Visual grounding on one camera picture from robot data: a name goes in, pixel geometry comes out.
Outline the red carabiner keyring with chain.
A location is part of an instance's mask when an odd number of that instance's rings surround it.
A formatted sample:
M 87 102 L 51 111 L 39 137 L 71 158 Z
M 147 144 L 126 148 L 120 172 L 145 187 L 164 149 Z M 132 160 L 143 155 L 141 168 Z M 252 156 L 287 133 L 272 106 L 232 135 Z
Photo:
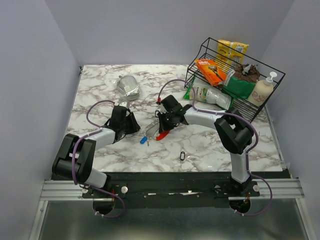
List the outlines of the red carabiner keyring with chain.
M 160 132 L 159 129 L 159 121 L 155 120 L 144 128 L 143 134 L 147 136 L 148 139 L 160 141 L 170 133 L 170 130 Z

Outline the blue key tag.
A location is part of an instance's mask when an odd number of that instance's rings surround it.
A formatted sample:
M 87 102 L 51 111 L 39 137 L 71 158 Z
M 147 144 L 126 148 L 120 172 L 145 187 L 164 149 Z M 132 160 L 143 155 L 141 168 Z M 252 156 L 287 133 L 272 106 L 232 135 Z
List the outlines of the blue key tag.
M 147 136 L 144 136 L 144 137 L 140 140 L 140 144 L 144 144 L 147 140 L 148 140 L 148 137 L 147 137 Z

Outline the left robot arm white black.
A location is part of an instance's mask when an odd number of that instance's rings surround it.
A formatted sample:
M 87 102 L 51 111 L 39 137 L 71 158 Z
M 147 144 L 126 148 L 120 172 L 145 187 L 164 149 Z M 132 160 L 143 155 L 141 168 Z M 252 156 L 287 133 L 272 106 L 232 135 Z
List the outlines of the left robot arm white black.
M 65 135 L 52 165 L 52 174 L 73 180 L 76 184 L 91 185 L 101 198 L 107 197 L 111 185 L 109 176 L 93 168 L 95 151 L 135 134 L 140 126 L 134 113 L 125 106 L 115 106 L 110 119 L 98 130 L 83 134 Z

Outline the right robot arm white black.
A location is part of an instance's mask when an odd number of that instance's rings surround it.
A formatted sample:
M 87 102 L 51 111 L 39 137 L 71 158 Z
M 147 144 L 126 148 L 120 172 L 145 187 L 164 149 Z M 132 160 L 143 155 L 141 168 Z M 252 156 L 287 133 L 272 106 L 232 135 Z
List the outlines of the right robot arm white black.
M 224 148 L 230 153 L 230 191 L 241 196 L 248 190 L 252 175 L 249 170 L 249 150 L 253 136 L 257 135 L 253 126 L 238 110 L 210 111 L 196 109 L 190 104 L 165 107 L 155 111 L 159 122 L 159 133 L 173 130 L 180 124 L 198 125 L 217 131 Z

